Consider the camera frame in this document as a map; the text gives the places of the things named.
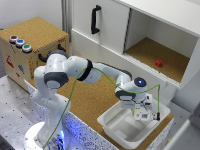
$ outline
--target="cardboard box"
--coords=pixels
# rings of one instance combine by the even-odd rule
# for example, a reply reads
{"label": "cardboard box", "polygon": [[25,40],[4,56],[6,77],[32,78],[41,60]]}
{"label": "cardboard box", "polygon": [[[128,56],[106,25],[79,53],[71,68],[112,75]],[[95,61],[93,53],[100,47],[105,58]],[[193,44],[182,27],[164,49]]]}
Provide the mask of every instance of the cardboard box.
{"label": "cardboard box", "polygon": [[[26,44],[30,44],[32,52],[23,53],[15,44],[10,44],[12,35],[17,35],[19,39],[25,40]],[[66,49],[69,55],[68,34],[40,17],[1,30],[0,50],[7,75],[28,90],[23,80],[32,79],[34,70],[45,65],[38,58],[38,54],[46,57],[49,52],[58,49],[58,44]]]}

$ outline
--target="cable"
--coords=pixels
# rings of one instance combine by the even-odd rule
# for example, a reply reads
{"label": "cable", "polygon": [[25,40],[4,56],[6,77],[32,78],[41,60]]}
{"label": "cable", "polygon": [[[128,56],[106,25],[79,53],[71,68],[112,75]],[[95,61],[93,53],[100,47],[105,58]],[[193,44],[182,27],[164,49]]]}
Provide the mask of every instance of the cable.
{"label": "cable", "polygon": [[[148,90],[146,90],[146,91],[142,91],[142,92],[130,92],[130,91],[126,91],[126,90],[122,89],[119,85],[117,85],[114,81],[112,81],[112,79],[111,79],[107,74],[105,74],[103,71],[99,70],[98,68],[93,68],[93,69],[96,69],[96,70],[98,70],[99,72],[101,72],[102,74],[104,74],[115,86],[117,86],[117,87],[120,88],[121,90],[123,90],[123,91],[125,91],[125,92],[128,92],[128,93],[135,93],[135,94],[137,94],[137,93],[145,93],[145,92],[148,92],[148,91],[150,91],[150,90],[152,90],[152,89],[154,89],[155,87],[158,86],[158,113],[157,113],[157,120],[158,120],[158,118],[160,118],[160,106],[159,106],[159,103],[160,103],[160,102],[159,102],[160,84],[157,84],[157,85],[155,85],[154,87],[152,87],[152,88],[150,88],[150,89],[148,89]],[[64,114],[65,114],[65,111],[67,110],[67,107],[68,107],[68,105],[69,105],[69,102],[71,101],[72,94],[73,94],[73,92],[74,92],[74,88],[75,88],[75,85],[76,85],[76,81],[77,81],[77,79],[79,78],[79,76],[81,75],[81,73],[82,73],[84,70],[86,70],[86,68],[83,68],[83,69],[79,72],[78,76],[76,77],[76,80],[74,81],[74,84],[73,84],[73,87],[72,87],[72,91],[71,91],[69,100],[68,100],[68,102],[67,102],[67,105],[66,105],[66,107],[65,107],[65,109],[64,109],[64,111],[63,111],[63,113],[62,113],[62,115],[61,115],[61,117],[60,117],[60,120],[58,121],[58,124],[56,125],[56,128],[54,129],[53,133],[51,134],[51,136],[50,136],[49,139],[47,140],[46,144],[43,146],[43,150],[45,149],[45,147],[46,147],[47,144],[49,143],[50,139],[52,138],[52,136],[53,136],[54,133],[56,132],[56,130],[57,130],[57,128],[58,128],[60,122],[62,121],[62,118],[63,118],[63,116],[64,116]]]}

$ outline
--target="drawer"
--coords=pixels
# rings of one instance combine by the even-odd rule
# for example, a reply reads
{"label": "drawer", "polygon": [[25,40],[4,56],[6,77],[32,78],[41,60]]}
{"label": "drawer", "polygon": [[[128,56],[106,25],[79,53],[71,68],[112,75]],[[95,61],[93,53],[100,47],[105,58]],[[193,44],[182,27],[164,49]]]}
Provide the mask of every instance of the drawer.
{"label": "drawer", "polygon": [[[164,103],[171,100],[177,90],[176,86],[168,83],[165,78],[156,76],[148,68],[143,68],[137,62],[127,59],[126,56],[99,45],[97,42],[87,38],[76,30],[72,30],[72,47],[73,55],[90,59],[93,62],[103,62],[114,67],[127,70],[133,75],[133,78],[144,78],[148,83],[148,88],[160,84],[161,101],[164,101]],[[149,93],[153,94],[155,98],[157,97],[157,89],[154,89]]]}
{"label": "drawer", "polygon": [[[96,12],[96,28],[100,31],[91,33],[92,10],[96,5],[101,10]],[[73,29],[113,51],[122,54],[130,9],[113,0],[74,0]]]}

